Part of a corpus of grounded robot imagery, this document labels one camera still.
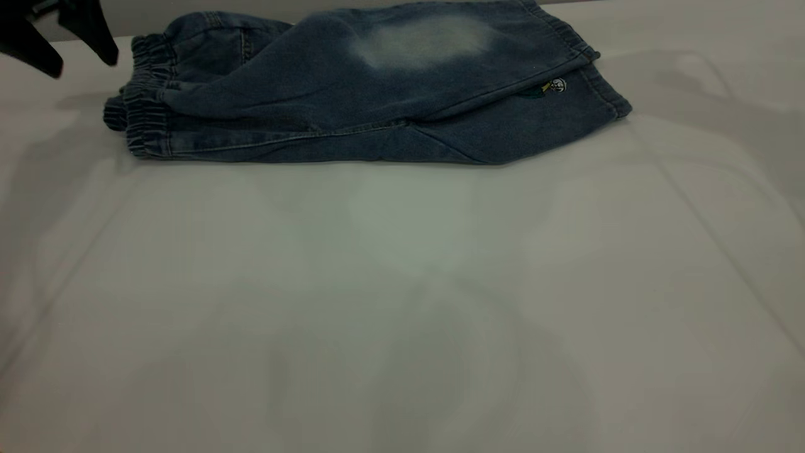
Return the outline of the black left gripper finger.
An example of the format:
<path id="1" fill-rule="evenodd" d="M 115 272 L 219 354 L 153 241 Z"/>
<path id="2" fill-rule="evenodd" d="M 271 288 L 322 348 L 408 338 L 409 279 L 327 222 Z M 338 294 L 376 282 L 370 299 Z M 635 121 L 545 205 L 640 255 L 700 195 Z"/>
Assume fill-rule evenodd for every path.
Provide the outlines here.
<path id="1" fill-rule="evenodd" d="M 1 52 L 54 79 L 62 74 L 61 56 L 23 16 L 1 18 Z"/>
<path id="2" fill-rule="evenodd" d="M 105 64 L 110 67 L 117 65 L 119 50 L 100 1 L 58 2 L 58 25 L 84 41 Z"/>

